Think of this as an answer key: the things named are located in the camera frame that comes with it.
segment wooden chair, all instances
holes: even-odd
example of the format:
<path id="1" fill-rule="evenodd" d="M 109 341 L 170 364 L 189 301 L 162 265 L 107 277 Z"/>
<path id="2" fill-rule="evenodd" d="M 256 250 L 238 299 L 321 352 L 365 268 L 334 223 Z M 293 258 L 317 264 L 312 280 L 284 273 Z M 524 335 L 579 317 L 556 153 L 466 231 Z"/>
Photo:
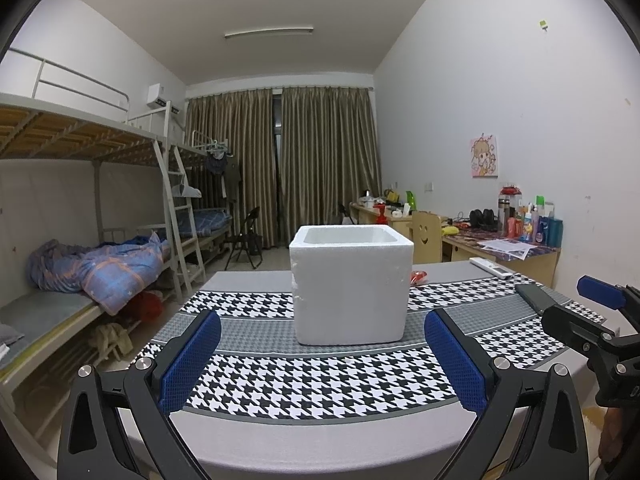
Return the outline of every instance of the wooden chair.
<path id="1" fill-rule="evenodd" d="M 438 215 L 424 211 L 412 213 L 414 264 L 442 261 L 442 222 Z"/>

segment wooden bed slats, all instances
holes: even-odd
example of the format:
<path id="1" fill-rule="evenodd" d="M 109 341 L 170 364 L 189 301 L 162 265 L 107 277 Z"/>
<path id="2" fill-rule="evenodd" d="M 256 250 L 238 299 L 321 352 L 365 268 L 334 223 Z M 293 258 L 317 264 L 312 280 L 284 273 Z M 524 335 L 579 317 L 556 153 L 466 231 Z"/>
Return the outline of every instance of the wooden bed slats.
<path id="1" fill-rule="evenodd" d="M 155 137 L 97 122 L 0 103 L 0 158 L 96 160 L 158 166 Z M 204 154 L 180 147 L 187 166 L 200 166 Z"/>

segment metal screw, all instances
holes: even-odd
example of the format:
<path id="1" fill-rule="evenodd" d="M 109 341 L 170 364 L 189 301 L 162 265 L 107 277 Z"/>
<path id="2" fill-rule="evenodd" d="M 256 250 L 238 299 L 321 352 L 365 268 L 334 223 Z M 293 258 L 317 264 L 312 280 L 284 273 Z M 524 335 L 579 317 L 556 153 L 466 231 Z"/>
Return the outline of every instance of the metal screw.
<path id="1" fill-rule="evenodd" d="M 511 366 L 511 363 L 505 357 L 497 357 L 494 359 L 494 365 L 496 368 L 499 368 L 500 370 L 506 370 Z"/>
<path id="2" fill-rule="evenodd" d="M 567 375 L 569 373 L 569 370 L 566 368 L 566 366 L 557 363 L 554 365 L 554 372 L 562 377 L 564 377 L 565 375 Z"/>
<path id="3" fill-rule="evenodd" d="M 82 368 L 78 370 L 78 375 L 80 377 L 87 377 L 87 375 L 91 374 L 91 370 L 92 368 L 90 365 L 84 365 Z"/>
<path id="4" fill-rule="evenodd" d="M 146 370 L 151 366 L 151 357 L 141 357 L 136 361 L 136 368 L 138 370 Z"/>

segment pillow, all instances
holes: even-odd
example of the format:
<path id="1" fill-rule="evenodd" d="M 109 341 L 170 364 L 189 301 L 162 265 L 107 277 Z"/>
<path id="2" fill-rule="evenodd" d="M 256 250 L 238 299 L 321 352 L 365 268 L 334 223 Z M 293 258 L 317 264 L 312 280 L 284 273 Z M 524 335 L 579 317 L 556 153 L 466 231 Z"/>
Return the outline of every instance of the pillow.
<path id="1" fill-rule="evenodd" d="M 11 343 L 15 343 L 18 339 L 24 337 L 24 334 L 21 334 L 17 330 L 14 330 L 9 325 L 4 325 L 0 323 L 0 344 L 5 344 L 9 346 Z"/>

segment mattress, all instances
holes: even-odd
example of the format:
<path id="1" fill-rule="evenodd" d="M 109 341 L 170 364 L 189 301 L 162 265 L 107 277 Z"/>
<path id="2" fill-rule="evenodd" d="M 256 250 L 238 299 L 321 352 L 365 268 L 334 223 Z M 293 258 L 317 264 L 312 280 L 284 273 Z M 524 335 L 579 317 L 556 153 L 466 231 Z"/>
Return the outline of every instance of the mattress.
<path id="1" fill-rule="evenodd" d="M 98 307 L 85 294 L 43 290 L 30 292 L 0 308 L 0 322 L 24 334 L 0 360 L 0 378 L 91 308 Z"/>
<path id="2" fill-rule="evenodd" d="M 176 216 L 178 219 L 180 236 L 182 238 L 191 238 L 192 234 L 189 222 L 189 211 L 177 211 Z M 228 226 L 231 222 L 231 215 L 226 211 L 226 209 L 213 207 L 210 209 L 194 209 L 193 219 L 196 224 L 196 236 L 198 238 L 206 238 L 211 236 L 213 232 Z M 166 238 L 166 232 L 164 229 L 158 229 L 158 234 L 161 238 Z"/>

